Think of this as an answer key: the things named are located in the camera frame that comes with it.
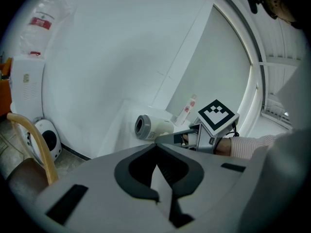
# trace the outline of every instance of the white round device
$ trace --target white round device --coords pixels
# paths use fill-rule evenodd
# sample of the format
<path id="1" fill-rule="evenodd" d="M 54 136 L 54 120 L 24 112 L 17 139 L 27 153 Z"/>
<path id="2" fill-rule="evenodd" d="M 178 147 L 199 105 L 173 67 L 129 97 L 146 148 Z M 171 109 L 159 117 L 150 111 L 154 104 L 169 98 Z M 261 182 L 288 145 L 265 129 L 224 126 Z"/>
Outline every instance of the white round device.
<path id="1" fill-rule="evenodd" d="M 49 147 L 52 159 L 55 161 L 62 152 L 62 146 L 56 128 L 50 121 L 46 119 L 39 120 L 35 123 L 35 126 L 42 134 L 45 142 Z M 38 145 L 32 135 L 30 135 L 30 143 L 34 149 L 34 155 L 42 162 Z"/>

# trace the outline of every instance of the floor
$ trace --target floor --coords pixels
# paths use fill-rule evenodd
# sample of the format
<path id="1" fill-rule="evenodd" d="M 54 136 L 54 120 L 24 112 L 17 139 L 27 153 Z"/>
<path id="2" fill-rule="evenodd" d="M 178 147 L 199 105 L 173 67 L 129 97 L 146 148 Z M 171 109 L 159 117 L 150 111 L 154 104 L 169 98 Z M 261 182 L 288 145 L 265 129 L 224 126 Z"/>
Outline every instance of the floor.
<path id="1" fill-rule="evenodd" d="M 2 119 L 0 121 L 0 172 L 3 177 L 6 179 L 24 158 L 22 147 L 19 144 L 11 122 L 7 119 Z M 67 175 L 84 161 L 63 149 L 54 162 L 59 178 Z"/>

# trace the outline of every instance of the hand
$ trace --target hand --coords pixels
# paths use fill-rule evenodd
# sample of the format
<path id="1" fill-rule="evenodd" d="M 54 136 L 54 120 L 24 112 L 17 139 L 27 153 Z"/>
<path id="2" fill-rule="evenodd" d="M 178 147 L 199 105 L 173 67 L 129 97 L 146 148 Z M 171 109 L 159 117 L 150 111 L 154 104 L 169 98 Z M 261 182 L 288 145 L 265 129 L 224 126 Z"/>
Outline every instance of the hand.
<path id="1" fill-rule="evenodd" d="M 223 138 L 218 143 L 215 151 L 217 155 L 230 156 L 231 155 L 231 140 L 230 138 Z"/>

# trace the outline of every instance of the brown chair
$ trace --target brown chair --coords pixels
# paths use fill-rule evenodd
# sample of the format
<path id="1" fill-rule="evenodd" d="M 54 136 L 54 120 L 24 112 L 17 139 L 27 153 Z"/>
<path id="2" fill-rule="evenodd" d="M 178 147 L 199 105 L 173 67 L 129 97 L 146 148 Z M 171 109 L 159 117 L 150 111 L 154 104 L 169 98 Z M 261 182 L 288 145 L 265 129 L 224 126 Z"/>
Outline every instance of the brown chair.
<path id="1" fill-rule="evenodd" d="M 58 180 L 55 165 L 43 136 L 30 120 L 13 113 L 8 113 L 7 118 L 12 122 L 24 152 L 30 157 L 25 159 L 12 171 L 7 178 L 7 183 L 15 195 L 33 201 L 42 190 Z M 28 151 L 15 123 L 19 123 L 25 127 L 34 137 L 40 150 L 44 168 L 34 160 L 33 155 Z"/>

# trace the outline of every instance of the black slot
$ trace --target black slot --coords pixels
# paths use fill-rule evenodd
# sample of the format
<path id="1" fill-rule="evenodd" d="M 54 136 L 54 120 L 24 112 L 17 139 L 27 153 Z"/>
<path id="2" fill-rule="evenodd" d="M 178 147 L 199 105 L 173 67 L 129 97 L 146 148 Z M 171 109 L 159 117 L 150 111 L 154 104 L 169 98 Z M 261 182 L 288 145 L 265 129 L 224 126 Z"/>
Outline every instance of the black slot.
<path id="1" fill-rule="evenodd" d="M 239 166 L 239 165 L 230 164 L 230 163 L 223 163 L 221 167 L 224 167 L 224 168 L 227 168 L 233 171 L 241 172 L 241 173 L 243 173 L 246 168 L 245 166 Z"/>
<path id="2" fill-rule="evenodd" d="M 179 206 L 179 203 L 177 199 L 173 196 L 172 202 L 171 202 L 171 211 L 170 211 L 170 218 L 169 220 L 172 222 L 172 224 L 179 228 L 181 226 L 184 226 L 187 223 L 190 223 L 193 221 L 193 217 L 191 217 L 188 214 L 184 214 Z"/>
<path id="3" fill-rule="evenodd" d="M 182 138 L 183 138 L 182 134 L 175 134 L 174 135 L 174 144 L 176 144 L 176 143 L 182 144 L 183 143 Z"/>
<path id="4" fill-rule="evenodd" d="M 87 190 L 84 185 L 75 184 L 46 215 L 63 225 Z"/>

